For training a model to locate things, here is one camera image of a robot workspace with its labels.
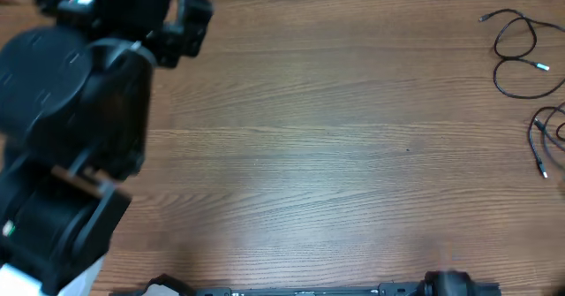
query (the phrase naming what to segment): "robotic arm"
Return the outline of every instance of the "robotic arm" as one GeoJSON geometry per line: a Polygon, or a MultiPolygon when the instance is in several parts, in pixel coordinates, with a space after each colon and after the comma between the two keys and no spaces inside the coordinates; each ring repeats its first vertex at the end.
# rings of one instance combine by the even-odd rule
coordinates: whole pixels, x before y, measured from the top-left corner
{"type": "Polygon", "coordinates": [[[36,0],[55,18],[0,51],[0,289],[87,295],[140,171],[155,67],[196,57],[208,0],[36,0]],[[100,178],[100,173],[109,178],[100,178]]]}

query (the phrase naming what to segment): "black cable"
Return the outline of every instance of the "black cable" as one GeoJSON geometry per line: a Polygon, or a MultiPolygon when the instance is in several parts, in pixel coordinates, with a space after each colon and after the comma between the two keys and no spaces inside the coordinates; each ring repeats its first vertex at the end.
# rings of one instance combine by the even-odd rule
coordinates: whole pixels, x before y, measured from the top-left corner
{"type": "MultiPolygon", "coordinates": [[[[512,19],[506,26],[504,26],[502,28],[502,30],[498,33],[498,35],[496,36],[496,39],[494,40],[494,53],[496,53],[496,55],[498,57],[501,58],[501,61],[494,67],[494,71],[493,71],[493,82],[494,85],[496,86],[496,88],[498,88],[498,90],[503,93],[504,95],[508,96],[508,97],[512,97],[512,98],[517,98],[517,99],[538,99],[541,97],[545,97],[548,96],[550,94],[552,94],[553,92],[555,92],[557,89],[559,89],[564,83],[565,83],[565,79],[563,79],[561,82],[559,82],[554,88],[546,91],[545,93],[539,94],[539,95],[516,95],[516,94],[512,94],[506,90],[504,90],[498,83],[498,76],[497,76],[497,72],[498,69],[501,67],[501,65],[503,65],[504,63],[508,62],[508,61],[517,61],[517,62],[522,62],[522,63],[526,63],[528,65],[532,65],[536,68],[539,68],[540,70],[543,71],[549,71],[549,66],[543,65],[541,63],[538,62],[533,62],[530,60],[525,59],[524,57],[526,57],[527,55],[529,55],[535,48],[536,48],[536,44],[538,44],[538,35],[536,34],[535,29],[533,28],[533,24],[537,24],[537,25],[541,25],[544,27],[551,27],[554,29],[557,29],[559,31],[565,32],[565,28],[564,27],[560,27],[557,26],[555,24],[551,24],[551,23],[546,23],[546,22],[542,22],[542,21],[537,21],[535,19],[530,19],[528,17],[526,17],[523,13],[521,13],[520,11],[514,10],[514,9],[502,9],[502,10],[498,10],[498,11],[494,11],[491,12],[489,14],[486,14],[482,17],[480,17],[480,19],[478,20],[479,22],[483,22],[486,21],[488,19],[490,19],[491,17],[503,13],[503,12],[511,12],[511,13],[515,13],[516,15],[518,15],[518,18],[512,19]],[[531,32],[531,37],[533,39],[533,43],[531,44],[531,47],[523,54],[519,54],[519,55],[515,55],[515,56],[507,56],[507,55],[503,55],[499,52],[498,50],[498,44],[501,40],[502,35],[504,34],[504,32],[510,27],[510,25],[512,25],[513,23],[523,20],[526,22],[526,24],[528,25],[528,28],[530,29],[531,32]]],[[[536,160],[536,165],[538,166],[539,172],[544,176],[544,178],[547,178],[547,172],[546,172],[546,167],[544,166],[541,157],[539,156],[538,150],[536,149],[536,146],[534,144],[533,141],[533,137],[532,137],[532,128],[533,126],[536,126],[540,131],[541,131],[541,140],[542,140],[542,144],[544,147],[544,152],[546,153],[547,157],[549,158],[549,160],[555,164],[559,169],[561,169],[561,171],[563,171],[563,173],[565,173],[565,166],[563,166],[562,164],[560,164],[552,155],[551,152],[549,151],[549,148],[547,146],[547,140],[550,140],[557,148],[559,148],[561,151],[565,152],[565,147],[562,146],[562,144],[560,143],[560,141],[565,141],[565,137],[561,136],[560,132],[561,129],[565,126],[565,123],[562,123],[560,125],[557,126],[557,129],[555,131],[555,136],[556,138],[550,134],[547,131],[547,124],[549,123],[549,120],[557,113],[560,112],[561,114],[565,115],[565,110],[563,109],[563,106],[565,106],[565,102],[560,104],[557,107],[553,107],[553,106],[546,106],[546,107],[542,107],[540,108],[538,111],[535,112],[535,114],[533,115],[533,117],[531,118],[530,121],[530,125],[528,126],[528,141],[530,142],[530,148],[531,148],[531,152],[534,155],[534,158],[536,160]],[[538,115],[543,112],[543,111],[547,111],[550,110],[551,113],[549,114],[549,116],[547,116],[546,121],[544,123],[542,123],[539,119],[538,119],[538,115]]]]}

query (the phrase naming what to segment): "wooden table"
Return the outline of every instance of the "wooden table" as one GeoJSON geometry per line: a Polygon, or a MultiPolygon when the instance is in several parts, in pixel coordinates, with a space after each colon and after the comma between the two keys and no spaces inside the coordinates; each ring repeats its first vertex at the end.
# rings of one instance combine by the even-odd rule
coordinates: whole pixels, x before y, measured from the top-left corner
{"type": "MultiPolygon", "coordinates": [[[[494,37],[516,8],[565,24],[565,0],[217,4],[200,56],[154,77],[144,170],[93,295],[164,272],[194,287],[374,285],[466,270],[505,294],[564,281],[561,176],[540,177],[531,114],[500,94],[494,37]]],[[[38,19],[0,8],[0,42],[38,19]]],[[[514,32],[505,44],[527,46],[514,32]]],[[[565,76],[565,36],[509,65],[524,93],[565,76]]]]}

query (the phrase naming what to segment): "black mechanical part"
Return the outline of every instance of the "black mechanical part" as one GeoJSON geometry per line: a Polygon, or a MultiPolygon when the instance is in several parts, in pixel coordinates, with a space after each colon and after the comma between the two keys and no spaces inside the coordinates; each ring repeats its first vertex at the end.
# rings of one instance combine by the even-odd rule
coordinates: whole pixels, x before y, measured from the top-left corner
{"type": "Polygon", "coordinates": [[[112,296],[152,296],[152,285],[166,286],[175,296],[501,296],[498,284],[475,283],[467,273],[427,272],[419,283],[382,283],[374,287],[344,288],[282,288],[257,290],[231,290],[229,288],[200,289],[194,291],[175,278],[163,275],[147,285],[144,291],[113,293],[112,296]]]}
{"type": "Polygon", "coordinates": [[[0,265],[57,295],[109,250],[131,198],[117,180],[145,160],[156,66],[195,57],[208,0],[36,0],[56,18],[0,51],[0,265]],[[63,176],[56,172],[63,171],[63,176]]]}

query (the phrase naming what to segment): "black wire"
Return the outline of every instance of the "black wire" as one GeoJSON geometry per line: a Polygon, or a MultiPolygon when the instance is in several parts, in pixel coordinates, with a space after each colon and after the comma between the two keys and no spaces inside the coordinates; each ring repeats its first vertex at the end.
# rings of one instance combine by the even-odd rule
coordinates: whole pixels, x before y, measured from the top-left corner
{"type": "Polygon", "coordinates": [[[512,94],[512,93],[506,91],[504,88],[502,88],[498,83],[497,72],[498,72],[498,69],[508,61],[522,62],[522,63],[526,63],[528,65],[534,66],[536,68],[543,69],[543,68],[540,67],[540,65],[542,65],[541,63],[530,61],[530,60],[527,60],[527,59],[524,58],[525,56],[529,55],[536,48],[536,45],[538,44],[538,35],[536,34],[536,30],[533,28],[533,24],[541,25],[541,26],[544,26],[544,27],[551,27],[551,28],[557,29],[557,30],[562,31],[562,32],[565,32],[565,28],[557,26],[557,25],[552,24],[552,23],[547,23],[547,22],[537,21],[535,19],[530,19],[530,18],[526,17],[520,11],[517,11],[517,10],[514,10],[514,9],[502,9],[502,10],[498,10],[498,11],[495,11],[495,12],[491,12],[489,14],[482,16],[479,19],[479,21],[480,22],[486,21],[487,19],[490,19],[491,17],[493,17],[497,14],[500,14],[500,13],[504,13],[504,12],[515,13],[515,14],[518,15],[518,18],[511,20],[506,26],[504,26],[502,28],[502,30],[496,36],[496,39],[494,40],[494,53],[496,53],[496,55],[501,58],[501,61],[494,67],[494,72],[493,72],[494,85],[504,95],[506,95],[508,97],[512,97],[512,98],[517,98],[517,99],[538,99],[538,98],[546,97],[546,96],[550,95],[551,93],[553,93],[554,91],[559,89],[563,84],[565,84],[565,79],[563,79],[554,88],[546,91],[545,93],[542,93],[542,94],[539,94],[539,95],[527,95],[526,96],[526,95],[512,94]],[[533,39],[531,47],[525,53],[515,55],[515,56],[507,56],[507,55],[501,54],[500,51],[498,50],[498,44],[500,43],[502,35],[513,23],[515,23],[517,21],[521,21],[521,20],[525,21],[526,24],[528,25],[528,28],[530,29],[531,37],[533,39]]]}
{"type": "MultiPolygon", "coordinates": [[[[533,27],[533,24],[541,25],[541,26],[544,26],[544,27],[551,27],[551,28],[557,29],[557,30],[562,31],[562,32],[565,32],[565,28],[557,26],[555,24],[537,21],[535,19],[530,19],[530,18],[526,17],[520,11],[517,11],[517,10],[514,10],[514,9],[502,9],[502,10],[494,11],[494,12],[491,12],[489,14],[482,16],[478,21],[483,22],[483,21],[490,19],[491,17],[493,17],[497,14],[503,13],[503,12],[515,13],[516,15],[518,15],[518,18],[512,19],[506,26],[504,26],[502,28],[502,30],[496,36],[496,39],[494,40],[494,46],[493,46],[494,47],[494,53],[496,53],[496,55],[501,58],[501,61],[494,67],[494,71],[493,71],[494,85],[504,95],[506,95],[508,97],[512,97],[512,98],[517,98],[517,99],[538,99],[538,98],[545,97],[545,96],[552,94],[553,92],[555,92],[557,89],[559,89],[565,83],[565,79],[563,79],[554,88],[546,91],[545,93],[542,93],[542,94],[539,94],[539,95],[517,95],[517,94],[512,94],[512,93],[504,90],[504,88],[502,88],[499,85],[497,72],[498,72],[498,69],[501,67],[501,65],[503,65],[504,63],[506,63],[508,61],[522,62],[522,63],[526,63],[528,65],[532,65],[536,68],[548,71],[549,69],[545,65],[542,65],[538,62],[533,62],[533,61],[530,61],[530,60],[527,60],[527,59],[524,58],[527,55],[529,55],[536,48],[536,45],[538,44],[538,35],[536,34],[536,31],[533,27]],[[530,29],[530,32],[531,32],[531,37],[533,39],[533,42],[532,42],[530,48],[526,52],[524,52],[523,54],[519,54],[519,55],[515,55],[515,56],[507,56],[507,55],[501,54],[500,51],[498,50],[498,44],[501,40],[502,35],[513,23],[515,23],[517,21],[521,21],[521,20],[525,21],[525,23],[528,25],[528,28],[530,29]]],[[[565,141],[565,137],[561,136],[561,129],[565,126],[565,123],[562,123],[562,124],[557,126],[557,129],[555,131],[556,138],[552,134],[550,134],[546,129],[547,124],[549,123],[549,120],[557,112],[560,112],[561,114],[565,115],[565,110],[563,109],[563,106],[565,106],[565,102],[563,102],[562,104],[560,104],[557,107],[546,106],[546,107],[540,108],[539,110],[537,110],[535,112],[535,114],[531,118],[530,125],[528,126],[528,141],[530,142],[531,152],[533,153],[533,155],[536,159],[536,164],[538,165],[540,172],[542,174],[544,174],[544,177],[546,177],[546,169],[545,169],[545,167],[542,163],[541,157],[539,156],[538,150],[536,149],[536,146],[534,144],[531,131],[533,129],[533,126],[536,126],[541,131],[541,139],[542,139],[542,145],[543,145],[543,148],[544,148],[544,152],[546,153],[549,160],[553,164],[555,164],[559,169],[561,169],[561,171],[563,171],[563,173],[565,173],[565,166],[560,164],[554,158],[554,156],[551,154],[551,152],[549,151],[549,148],[547,146],[547,140],[550,140],[557,148],[559,148],[561,151],[565,152],[565,147],[563,147],[562,144],[560,143],[560,141],[565,141]],[[551,113],[549,114],[549,116],[547,116],[546,121],[544,123],[542,123],[538,119],[538,115],[540,113],[544,112],[544,111],[547,111],[547,110],[550,110],[551,113]]]]}

